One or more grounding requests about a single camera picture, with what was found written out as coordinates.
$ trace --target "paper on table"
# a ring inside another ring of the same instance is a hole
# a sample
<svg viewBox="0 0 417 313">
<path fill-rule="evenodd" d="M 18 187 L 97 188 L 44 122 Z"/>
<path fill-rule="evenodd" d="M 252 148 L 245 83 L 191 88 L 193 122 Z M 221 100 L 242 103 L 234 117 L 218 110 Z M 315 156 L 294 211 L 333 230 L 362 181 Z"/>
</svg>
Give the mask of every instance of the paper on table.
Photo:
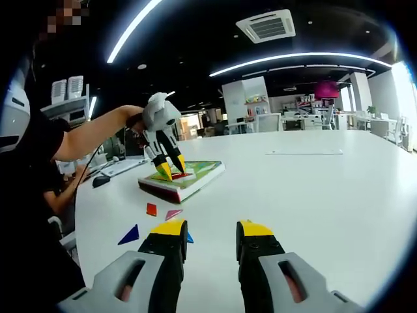
<svg viewBox="0 0 417 313">
<path fill-rule="evenodd" d="M 286 147 L 265 153 L 265 155 L 342 155 L 341 149 L 320 147 Z"/>
</svg>

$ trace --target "white table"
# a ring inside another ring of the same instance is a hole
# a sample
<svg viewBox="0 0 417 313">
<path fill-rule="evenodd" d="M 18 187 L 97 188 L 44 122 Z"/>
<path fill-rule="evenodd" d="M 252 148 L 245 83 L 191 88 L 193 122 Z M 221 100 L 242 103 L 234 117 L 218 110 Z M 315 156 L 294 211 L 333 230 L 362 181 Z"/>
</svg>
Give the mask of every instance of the white table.
<svg viewBox="0 0 417 313">
<path fill-rule="evenodd" d="M 382 138 L 356 130 L 266 132 L 179 145 L 186 160 L 222 160 L 227 168 L 182 205 L 138 188 L 137 178 L 154 172 L 150 164 L 97 189 L 91 181 L 80 186 L 76 235 L 87 286 L 114 259 L 137 250 L 170 209 L 184 210 L 179 217 L 195 241 L 188 245 L 177 312 L 244 312 L 238 220 L 271 228 L 286 251 L 326 277 L 329 290 L 360 305 L 378 294 L 407 251 L 417 216 L 417 162 Z M 293 145 L 343 155 L 265 155 Z M 318 191 L 327 195 L 317 197 Z M 147 202 L 158 206 L 158 217 L 146 215 Z M 140 240 L 117 246 L 136 223 Z"/>
</svg>

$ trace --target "pink tangram piece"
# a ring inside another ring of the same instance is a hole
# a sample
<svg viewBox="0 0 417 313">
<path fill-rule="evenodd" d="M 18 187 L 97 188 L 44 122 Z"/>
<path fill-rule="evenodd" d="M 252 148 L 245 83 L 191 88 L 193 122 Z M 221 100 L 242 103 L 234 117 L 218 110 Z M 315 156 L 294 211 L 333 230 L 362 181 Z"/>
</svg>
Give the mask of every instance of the pink tangram piece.
<svg viewBox="0 0 417 313">
<path fill-rule="evenodd" d="M 167 212 L 167 216 L 165 217 L 165 220 L 169 220 L 170 218 L 173 218 L 174 216 L 177 216 L 180 214 L 182 210 L 170 210 Z"/>
</svg>

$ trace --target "black t-shirt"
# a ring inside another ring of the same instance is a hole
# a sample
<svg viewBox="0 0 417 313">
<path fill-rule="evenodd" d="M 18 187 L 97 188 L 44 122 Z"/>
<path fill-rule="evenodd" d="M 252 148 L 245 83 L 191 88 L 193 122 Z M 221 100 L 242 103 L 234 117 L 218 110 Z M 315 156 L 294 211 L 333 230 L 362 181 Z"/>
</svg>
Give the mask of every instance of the black t-shirt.
<svg viewBox="0 0 417 313">
<path fill-rule="evenodd" d="M 81 274 L 54 239 L 44 218 L 36 166 L 48 162 L 63 140 L 37 110 L 13 151 L 0 153 L 2 298 L 19 306 L 50 306 L 82 287 Z"/>
</svg>

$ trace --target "ceiling light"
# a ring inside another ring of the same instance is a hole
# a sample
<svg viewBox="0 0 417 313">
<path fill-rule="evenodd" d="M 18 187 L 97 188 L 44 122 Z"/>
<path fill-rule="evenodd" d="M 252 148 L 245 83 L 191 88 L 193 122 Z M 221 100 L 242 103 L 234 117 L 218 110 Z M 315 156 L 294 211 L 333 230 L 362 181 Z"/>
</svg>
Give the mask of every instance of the ceiling light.
<svg viewBox="0 0 417 313">
<path fill-rule="evenodd" d="M 139 25 L 140 22 L 152 11 L 162 0 L 150 0 L 149 3 L 143 8 L 141 12 L 134 18 L 132 23 L 126 28 L 123 35 L 120 37 L 119 41 L 116 43 L 113 51 L 111 52 L 107 63 L 113 63 L 117 54 L 119 54 L 121 48 L 123 47 L 126 40 L 128 40 L 129 36 L 133 33 L 135 28 Z"/>
<path fill-rule="evenodd" d="M 375 60 L 375 59 L 372 59 L 370 57 L 363 57 L 361 55 L 355 55 L 355 54 L 349 54 L 349 53 L 338 53 L 338 52 L 303 52 L 303 53 L 291 53 L 291 54 L 283 54 L 283 55 L 274 55 L 272 57 L 264 57 L 263 59 L 258 59 L 258 60 L 253 60 L 253 61 L 241 63 L 241 64 L 235 65 L 233 67 L 225 68 L 223 70 L 219 70 L 218 72 L 214 72 L 214 73 L 210 74 L 210 77 L 214 77 L 214 76 L 217 76 L 219 74 L 223 74 L 223 73 L 229 72 L 231 70 L 235 70 L 235 69 L 241 68 L 241 67 L 246 67 L 248 65 L 252 65 L 252 64 L 256 64 L 256 63 L 272 61 L 272 60 L 277 60 L 277 59 L 288 59 L 288 58 L 291 58 L 291 57 L 311 57 L 311 56 L 316 56 L 316 55 L 334 56 L 334 57 L 350 57 L 350 58 L 353 58 L 353 59 L 361 59 L 361 60 L 366 60 L 366 61 L 371 61 L 371 62 L 374 62 L 374 63 L 378 63 L 378 64 L 384 65 L 388 68 L 392 67 L 392 65 L 389 65 L 388 63 L 385 63 L 385 62 L 382 62 L 382 61 L 379 61 L 379 60 Z"/>
<path fill-rule="evenodd" d="M 91 116 L 93 115 L 93 111 L 94 111 L 94 107 L 96 105 L 97 102 L 97 97 L 93 97 L 93 99 L 91 99 L 91 105 L 90 105 L 90 111 L 89 111 L 89 120 L 91 119 Z"/>
</svg>

